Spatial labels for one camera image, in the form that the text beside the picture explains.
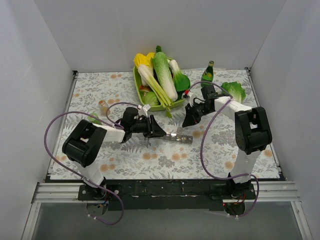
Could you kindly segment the grey weekly pill organizer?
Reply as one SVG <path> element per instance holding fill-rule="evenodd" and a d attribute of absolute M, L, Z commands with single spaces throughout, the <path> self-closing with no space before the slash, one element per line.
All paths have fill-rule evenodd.
<path fill-rule="evenodd" d="M 160 137 L 160 139 L 188 145 L 191 145 L 193 143 L 193 136 L 183 134 L 182 127 L 178 127 L 175 132 L 167 132 L 166 135 Z"/>

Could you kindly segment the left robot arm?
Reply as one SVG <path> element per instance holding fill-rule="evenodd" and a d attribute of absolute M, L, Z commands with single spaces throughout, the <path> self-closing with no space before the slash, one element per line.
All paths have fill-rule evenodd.
<path fill-rule="evenodd" d="M 88 120 L 81 120 L 62 145 L 62 152 L 75 163 L 83 181 L 88 186 L 87 192 L 95 199 L 106 196 L 104 177 L 96 163 L 102 143 L 126 143 L 132 134 L 142 134 L 145 138 L 160 138 L 166 132 L 158 125 L 153 115 L 147 115 L 143 109 L 127 107 L 118 121 L 122 129 L 99 125 Z"/>

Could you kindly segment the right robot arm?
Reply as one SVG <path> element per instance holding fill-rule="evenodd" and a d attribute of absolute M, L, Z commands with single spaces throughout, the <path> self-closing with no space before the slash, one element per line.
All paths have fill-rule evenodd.
<path fill-rule="evenodd" d="M 227 89 L 222 88 L 218 93 L 216 87 L 218 85 L 215 83 L 205 83 L 201 88 L 203 100 L 199 103 L 190 89 L 183 92 L 182 97 L 188 100 L 188 104 L 185 106 L 182 126 L 194 126 L 203 116 L 211 113 L 215 118 L 223 114 L 234 121 L 238 153 L 234 167 L 223 181 L 226 185 L 225 194 L 237 199 L 250 189 L 254 165 L 261 152 L 272 142 L 272 133 L 263 107 L 243 105 Z"/>

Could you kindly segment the green plastic basket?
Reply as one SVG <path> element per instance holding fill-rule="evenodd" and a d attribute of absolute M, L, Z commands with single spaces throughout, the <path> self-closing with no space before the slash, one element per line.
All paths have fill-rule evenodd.
<path fill-rule="evenodd" d="M 167 57 L 168 63 L 169 63 L 170 60 L 173 60 L 173 59 Z M 169 70 L 171 72 L 171 76 L 172 76 L 172 79 L 173 79 L 173 73 L 172 73 L 172 70 L 170 69 L 170 67 L 169 67 Z M 134 68 L 133 68 L 133 74 L 134 74 L 134 81 L 135 81 L 135 86 L 136 86 L 136 90 L 137 90 L 137 93 L 138 93 L 138 97 L 139 97 L 141 103 L 143 105 L 145 105 L 145 103 L 143 101 L 143 95 L 145 93 L 147 93 L 147 92 L 152 92 L 152 90 L 148 86 L 148 84 L 145 82 L 145 80 L 141 79 L 141 76 L 140 76 L 140 74 L 138 72 L 138 68 L 136 68 L 135 65 L 134 65 Z M 155 71 L 154 67 L 153 67 L 153 73 L 151 73 L 151 74 L 154 76 L 155 80 L 159 83 L 158 77 L 157 77 L 157 74 L 156 74 L 156 71 Z M 170 109 L 175 108 L 175 107 L 177 107 L 177 106 L 182 104 L 182 102 L 183 102 L 183 99 L 182 99 L 183 92 L 184 91 L 177 91 L 178 98 L 177 98 L 177 100 L 175 102 L 172 103 L 172 105 L 170 106 Z M 153 107 L 151 106 L 151 110 L 152 111 L 162 111 L 162 110 L 166 110 L 166 109 L 159 104 L 157 106 L 153 106 Z"/>

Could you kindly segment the bok choy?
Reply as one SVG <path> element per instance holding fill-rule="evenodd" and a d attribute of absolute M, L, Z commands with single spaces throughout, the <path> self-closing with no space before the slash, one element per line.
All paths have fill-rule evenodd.
<path fill-rule="evenodd" d="M 168 62 L 168 65 L 173 74 L 173 83 L 177 92 L 182 92 L 190 87 L 189 78 L 183 74 L 176 60 L 172 59 Z"/>

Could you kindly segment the round green cabbage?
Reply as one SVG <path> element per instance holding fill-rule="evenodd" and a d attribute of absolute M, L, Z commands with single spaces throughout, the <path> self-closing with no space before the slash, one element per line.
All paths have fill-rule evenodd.
<path fill-rule="evenodd" d="M 146 92 L 142 97 L 143 102 L 151 107 L 158 106 L 160 104 L 157 95 L 153 91 Z"/>

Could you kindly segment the green glass bottle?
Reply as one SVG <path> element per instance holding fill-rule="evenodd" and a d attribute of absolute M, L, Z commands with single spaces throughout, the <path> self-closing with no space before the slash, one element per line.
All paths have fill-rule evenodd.
<path fill-rule="evenodd" d="M 210 83 L 213 82 L 214 79 L 214 61 L 210 60 L 208 63 L 207 68 L 203 72 L 201 76 L 201 87 L 205 87 L 207 85 L 210 85 Z"/>

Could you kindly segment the celery stalks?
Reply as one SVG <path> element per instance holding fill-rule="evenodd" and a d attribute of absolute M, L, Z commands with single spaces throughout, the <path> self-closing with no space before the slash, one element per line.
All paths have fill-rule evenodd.
<path fill-rule="evenodd" d="M 144 80 L 151 88 L 152 92 L 156 94 L 160 105 L 163 108 L 165 108 L 165 115 L 168 118 L 172 118 L 171 105 L 173 104 L 173 102 L 167 96 L 160 84 L 156 81 L 148 67 L 146 65 L 141 64 L 138 67 L 138 73 L 140 74 L 141 79 Z"/>

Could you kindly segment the romaine lettuce head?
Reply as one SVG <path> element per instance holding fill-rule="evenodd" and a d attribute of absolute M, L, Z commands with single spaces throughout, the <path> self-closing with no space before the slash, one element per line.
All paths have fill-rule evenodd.
<path fill-rule="evenodd" d="M 233 97 L 233 100 L 238 103 L 243 103 L 246 98 L 245 89 L 242 85 L 236 81 L 234 82 L 224 82 L 221 87 L 226 90 L 226 93 Z"/>

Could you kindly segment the napa cabbage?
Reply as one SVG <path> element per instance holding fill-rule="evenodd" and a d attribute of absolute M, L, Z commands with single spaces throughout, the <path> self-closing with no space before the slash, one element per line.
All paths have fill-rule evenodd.
<path fill-rule="evenodd" d="M 166 95 L 170 98 L 170 100 L 172 102 L 175 102 L 178 99 L 178 93 L 174 86 L 166 54 L 162 51 L 155 53 L 152 59 L 152 63 L 160 86 L 162 87 Z"/>

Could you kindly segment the green pill bottle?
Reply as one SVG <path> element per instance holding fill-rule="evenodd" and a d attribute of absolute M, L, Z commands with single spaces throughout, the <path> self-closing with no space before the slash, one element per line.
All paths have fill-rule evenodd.
<path fill-rule="evenodd" d="M 101 125 L 102 123 L 97 118 L 98 115 L 95 112 L 93 112 L 90 114 L 90 116 L 87 117 L 87 120 L 92 124 Z"/>

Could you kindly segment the yellow leafy cabbage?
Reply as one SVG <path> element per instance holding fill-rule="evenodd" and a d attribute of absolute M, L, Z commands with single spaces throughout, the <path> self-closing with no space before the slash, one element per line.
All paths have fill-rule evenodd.
<path fill-rule="evenodd" d="M 153 58 L 155 56 L 155 52 L 149 52 L 147 55 L 143 55 L 142 53 L 137 53 L 133 58 L 133 62 L 136 68 L 140 65 L 145 65 L 153 73 Z"/>

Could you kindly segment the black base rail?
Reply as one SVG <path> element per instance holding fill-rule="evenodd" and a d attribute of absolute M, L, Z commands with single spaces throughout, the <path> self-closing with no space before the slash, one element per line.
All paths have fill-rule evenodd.
<path fill-rule="evenodd" d="M 84 183 L 79 187 L 79 201 L 107 202 L 110 211 L 208 209 L 223 211 L 223 201 L 239 198 L 253 200 L 253 185 L 232 193 L 231 186 L 214 179 L 142 179 L 104 180 L 111 193 Z"/>

